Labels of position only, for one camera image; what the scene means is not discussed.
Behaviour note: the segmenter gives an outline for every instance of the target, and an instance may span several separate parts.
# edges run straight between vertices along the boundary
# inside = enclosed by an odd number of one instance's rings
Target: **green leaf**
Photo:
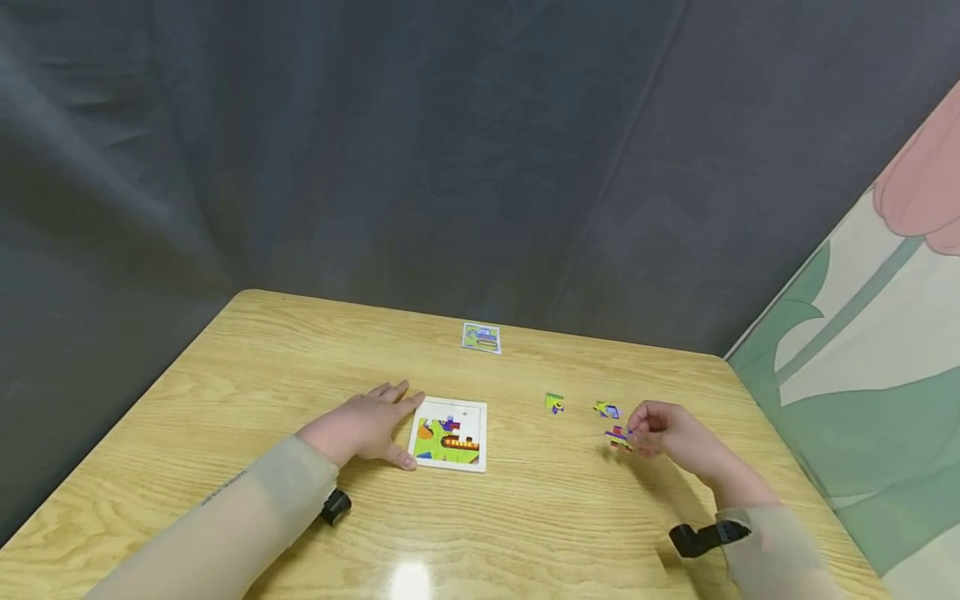
[[[942,458],[960,422],[958,390],[960,367],[885,390],[822,394],[783,407],[778,430],[824,495],[876,492]]]
[[[911,479],[836,513],[882,577],[960,523],[960,465]]]
[[[774,377],[777,346],[790,329],[823,318],[811,302],[827,279],[829,258],[830,245],[824,242],[730,358],[733,371],[775,426],[780,413],[780,385]]]
[[[806,267],[797,278],[794,279],[785,290],[781,298],[783,300],[795,300],[797,302],[806,302],[811,304],[824,288],[824,281],[827,280],[827,272],[830,266],[830,242],[824,242],[806,264]]]

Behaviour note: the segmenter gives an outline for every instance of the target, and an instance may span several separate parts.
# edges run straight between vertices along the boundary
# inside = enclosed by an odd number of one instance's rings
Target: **wall mural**
[[[960,599],[960,84],[730,363],[891,592]]]

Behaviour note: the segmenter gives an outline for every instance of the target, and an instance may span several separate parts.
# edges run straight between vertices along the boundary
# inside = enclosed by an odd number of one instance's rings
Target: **green stem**
[[[829,344],[838,333],[843,331],[844,327],[850,324],[850,321],[860,314],[867,307],[876,295],[890,283],[897,271],[906,264],[906,261],[924,244],[922,235],[913,237],[904,237],[900,245],[883,261],[880,268],[876,270],[867,282],[863,284],[852,298],[847,300],[837,314],[833,315],[824,328],[813,336],[813,339],[806,343],[806,346],[800,348],[797,355],[791,358],[785,365],[777,371],[777,383],[783,385],[787,379],[797,374],[806,363],[817,355],[820,350]]]

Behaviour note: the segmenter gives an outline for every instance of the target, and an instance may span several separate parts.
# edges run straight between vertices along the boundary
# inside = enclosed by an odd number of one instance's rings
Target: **beige sleeve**
[[[279,442],[117,567],[86,596],[235,600],[320,514],[337,468]]]
[[[717,519],[736,521],[753,531],[743,540],[723,546],[731,579],[744,600],[846,597],[789,507],[727,509]]]

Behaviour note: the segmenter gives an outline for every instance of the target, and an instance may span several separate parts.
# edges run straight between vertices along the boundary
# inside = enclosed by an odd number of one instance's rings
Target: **left hand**
[[[359,456],[383,459],[413,470],[417,468],[417,459],[394,444],[392,438],[400,420],[423,404],[423,392],[403,397],[409,387],[406,380],[395,386],[384,383],[310,421],[297,435],[337,468]]]

